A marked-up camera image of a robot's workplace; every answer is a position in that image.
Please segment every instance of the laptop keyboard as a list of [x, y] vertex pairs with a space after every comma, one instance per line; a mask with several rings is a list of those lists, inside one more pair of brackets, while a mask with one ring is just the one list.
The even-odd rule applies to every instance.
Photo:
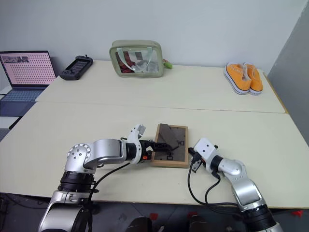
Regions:
[[11, 90], [1, 100], [6, 102], [35, 102], [42, 91]]
[[0, 129], [0, 141], [10, 132], [10, 129]]

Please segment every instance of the floor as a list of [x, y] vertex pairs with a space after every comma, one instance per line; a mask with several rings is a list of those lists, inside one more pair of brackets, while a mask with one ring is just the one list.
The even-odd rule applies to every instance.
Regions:
[[[12, 194], [0, 196], [1, 203], [4, 202], [6, 205], [1, 208], [2, 232], [37, 231], [47, 206], [44, 199], [34, 200], [27, 196]], [[161, 226], [164, 226], [164, 232], [184, 232], [188, 219], [195, 214], [211, 223], [215, 227], [213, 232], [246, 231], [242, 222], [235, 221], [231, 216], [213, 213], [199, 205], [112, 202], [96, 204], [99, 206], [99, 211], [93, 218], [93, 232], [124, 232], [130, 222], [140, 216], [152, 218], [154, 232]], [[285, 232], [309, 231], [309, 210], [305, 210], [302, 217], [292, 215], [290, 210], [274, 212], [274, 217]]]

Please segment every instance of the laptop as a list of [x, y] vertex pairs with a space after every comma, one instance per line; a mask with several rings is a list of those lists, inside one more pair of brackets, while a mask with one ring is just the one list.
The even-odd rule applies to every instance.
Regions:
[[0, 52], [12, 90], [0, 100], [0, 116], [23, 116], [56, 78], [48, 51]]

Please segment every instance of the red object on floor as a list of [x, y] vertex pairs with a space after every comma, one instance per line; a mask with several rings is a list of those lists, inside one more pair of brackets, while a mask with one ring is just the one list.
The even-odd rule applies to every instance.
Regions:
[[158, 219], [158, 216], [159, 216], [159, 214], [150, 213], [149, 218], [150, 218], [150, 220], [155, 221], [155, 220]]
[[194, 215], [197, 215], [197, 212], [191, 211], [191, 212], [188, 213], [187, 218], [190, 219]]
[[304, 214], [304, 210], [293, 211], [291, 214], [301, 217]]

